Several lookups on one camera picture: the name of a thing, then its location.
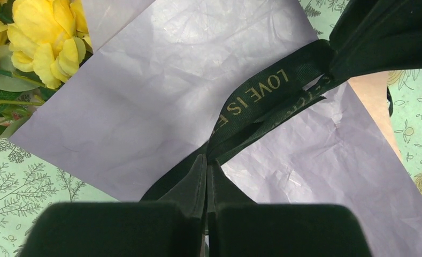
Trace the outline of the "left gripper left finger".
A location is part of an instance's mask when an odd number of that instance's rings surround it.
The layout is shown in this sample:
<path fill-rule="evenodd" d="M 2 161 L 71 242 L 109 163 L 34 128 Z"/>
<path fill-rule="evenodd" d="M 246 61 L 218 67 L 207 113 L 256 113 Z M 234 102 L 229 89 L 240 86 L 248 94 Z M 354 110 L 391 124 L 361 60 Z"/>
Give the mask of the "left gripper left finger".
<path fill-rule="evenodd" d="M 202 256 L 206 157 L 156 201 L 75 202 L 48 207 L 21 256 Z"/>

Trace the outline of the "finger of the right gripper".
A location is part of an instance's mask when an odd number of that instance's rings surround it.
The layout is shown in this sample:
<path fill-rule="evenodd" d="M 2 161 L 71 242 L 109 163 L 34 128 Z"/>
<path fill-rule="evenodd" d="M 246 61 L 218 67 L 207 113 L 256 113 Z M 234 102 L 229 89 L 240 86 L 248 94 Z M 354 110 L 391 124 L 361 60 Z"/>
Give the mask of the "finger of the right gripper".
<path fill-rule="evenodd" d="M 335 79 L 422 69 L 422 1 L 349 1 L 329 40 Z"/>

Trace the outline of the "yellow fake flower bunch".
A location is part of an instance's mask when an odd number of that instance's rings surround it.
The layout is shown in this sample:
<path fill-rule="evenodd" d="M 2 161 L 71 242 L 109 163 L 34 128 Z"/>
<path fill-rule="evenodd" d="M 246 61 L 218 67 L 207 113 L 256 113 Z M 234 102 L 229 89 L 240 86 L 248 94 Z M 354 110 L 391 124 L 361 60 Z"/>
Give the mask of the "yellow fake flower bunch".
<path fill-rule="evenodd" d="M 0 1 L 0 138 L 93 55 L 81 1 Z"/>

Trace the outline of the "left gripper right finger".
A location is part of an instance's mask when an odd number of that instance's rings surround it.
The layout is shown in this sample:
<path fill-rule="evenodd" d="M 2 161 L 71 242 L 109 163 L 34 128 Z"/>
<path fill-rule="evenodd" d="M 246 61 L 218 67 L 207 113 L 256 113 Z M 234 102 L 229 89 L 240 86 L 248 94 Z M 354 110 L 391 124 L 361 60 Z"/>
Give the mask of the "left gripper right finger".
<path fill-rule="evenodd" d="M 371 256 L 356 216 L 333 204 L 261 204 L 207 167 L 211 256 Z"/>

